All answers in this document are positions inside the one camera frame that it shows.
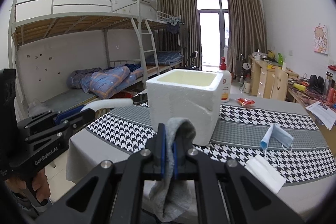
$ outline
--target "smartphone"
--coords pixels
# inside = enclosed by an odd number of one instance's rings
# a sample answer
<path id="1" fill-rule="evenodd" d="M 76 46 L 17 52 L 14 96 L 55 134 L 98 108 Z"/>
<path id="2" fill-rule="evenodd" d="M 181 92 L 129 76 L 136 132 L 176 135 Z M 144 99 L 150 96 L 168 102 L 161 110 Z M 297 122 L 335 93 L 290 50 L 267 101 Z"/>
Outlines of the smartphone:
<path id="1" fill-rule="evenodd" d="M 138 94 L 138 95 L 132 97 L 132 100 L 133 100 L 134 105 L 141 105 L 143 103 L 146 103 L 148 101 L 147 93 Z"/>

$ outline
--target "styrofoam box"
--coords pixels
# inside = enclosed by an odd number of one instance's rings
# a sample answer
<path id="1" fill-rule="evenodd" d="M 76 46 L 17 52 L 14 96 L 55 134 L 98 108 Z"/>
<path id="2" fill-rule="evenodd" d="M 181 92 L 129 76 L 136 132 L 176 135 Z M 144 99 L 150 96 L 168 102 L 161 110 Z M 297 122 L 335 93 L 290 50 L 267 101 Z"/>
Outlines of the styrofoam box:
<path id="1" fill-rule="evenodd" d="M 188 118 L 196 128 L 196 145 L 207 145 L 219 116 L 223 74 L 174 69 L 147 80 L 152 127 L 171 117 Z"/>

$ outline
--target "upper bunk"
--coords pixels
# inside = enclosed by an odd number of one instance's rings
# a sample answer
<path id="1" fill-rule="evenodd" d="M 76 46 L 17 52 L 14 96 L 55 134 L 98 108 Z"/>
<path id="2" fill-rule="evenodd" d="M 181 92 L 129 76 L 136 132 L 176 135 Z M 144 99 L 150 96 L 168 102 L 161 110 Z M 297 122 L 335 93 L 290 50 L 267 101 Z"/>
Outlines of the upper bunk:
<path id="1" fill-rule="evenodd" d="M 17 3 L 16 0 L 12 6 L 12 30 L 11 36 L 16 46 L 21 46 L 34 42 L 47 37 L 54 37 L 67 33 L 94 31 L 94 30 L 128 30 L 133 29 L 134 23 L 137 25 L 139 21 L 142 22 L 142 28 L 145 29 L 146 25 L 144 19 L 147 20 L 151 30 L 163 29 L 166 27 L 167 19 L 171 18 L 170 15 L 166 15 L 161 12 L 157 12 L 156 19 L 148 19 L 141 17 L 140 15 L 140 0 L 137 0 L 129 5 L 113 10 L 112 0 L 106 0 L 110 4 L 95 4 L 95 3 L 65 3 L 54 4 L 54 0 L 51 1 L 50 14 L 41 15 L 37 17 L 28 18 L 25 20 L 16 20 L 17 7 L 35 1 L 41 0 L 27 0 Z M 107 7 L 110 12 L 65 12 L 54 13 L 54 7 L 60 6 L 99 6 Z M 120 11 L 124 11 L 126 7 L 131 5 L 138 5 L 138 14 L 130 15 L 123 14 Z"/>

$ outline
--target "brown curtain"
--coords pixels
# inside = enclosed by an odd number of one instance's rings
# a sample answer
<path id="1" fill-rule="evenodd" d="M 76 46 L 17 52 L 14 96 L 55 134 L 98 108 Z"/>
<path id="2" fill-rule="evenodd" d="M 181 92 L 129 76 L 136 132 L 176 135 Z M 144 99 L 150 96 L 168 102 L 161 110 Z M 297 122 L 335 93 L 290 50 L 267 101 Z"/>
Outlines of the brown curtain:
<path id="1" fill-rule="evenodd" d="M 189 30 L 189 45 L 187 45 L 187 48 L 184 50 L 185 60 L 195 51 L 201 53 L 196 0 L 157 0 L 157 8 L 166 14 L 181 16 L 182 22 L 187 26 Z M 180 50 L 177 35 L 171 34 L 167 30 L 159 31 L 158 46 L 160 51 Z M 197 56 L 197 59 L 194 60 L 194 63 L 196 66 L 200 66 L 200 54 Z"/>
<path id="2" fill-rule="evenodd" d="M 266 52 L 266 31 L 260 0 L 227 0 L 230 35 L 227 49 L 227 69 L 235 74 L 241 70 L 240 54 L 260 49 Z"/>

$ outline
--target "wooden chair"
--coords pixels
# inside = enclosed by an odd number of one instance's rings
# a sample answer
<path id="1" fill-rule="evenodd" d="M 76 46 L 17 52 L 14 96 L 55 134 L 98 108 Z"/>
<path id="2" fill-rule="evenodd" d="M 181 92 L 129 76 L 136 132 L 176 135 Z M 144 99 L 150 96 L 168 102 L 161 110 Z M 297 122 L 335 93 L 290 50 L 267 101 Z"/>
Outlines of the wooden chair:
<path id="1" fill-rule="evenodd" d="M 287 94 L 288 74 L 281 68 L 276 68 L 271 99 L 284 101 Z"/>

